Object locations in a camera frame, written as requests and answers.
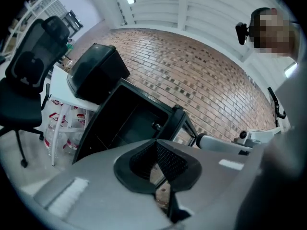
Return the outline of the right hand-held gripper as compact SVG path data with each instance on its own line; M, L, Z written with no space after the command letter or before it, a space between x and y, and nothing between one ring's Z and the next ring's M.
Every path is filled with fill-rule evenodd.
M261 141L256 139L247 139L242 145L244 148L240 150L240 145L224 141L219 138L211 137L205 133L201 133L196 138L196 145L202 150L215 152L239 153L240 155L248 156L255 146L261 144Z

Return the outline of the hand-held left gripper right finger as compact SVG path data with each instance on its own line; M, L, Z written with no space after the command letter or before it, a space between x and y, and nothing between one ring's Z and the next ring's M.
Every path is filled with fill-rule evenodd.
M158 162L170 183L167 216L157 224L238 224L241 206L260 173L261 147L248 156L158 140Z

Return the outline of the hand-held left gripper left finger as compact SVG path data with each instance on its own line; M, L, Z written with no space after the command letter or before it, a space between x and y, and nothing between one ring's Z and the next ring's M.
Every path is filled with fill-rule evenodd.
M152 194L128 190L115 176L114 163L139 141L86 156L47 182L34 196L57 229L160 230L172 223Z

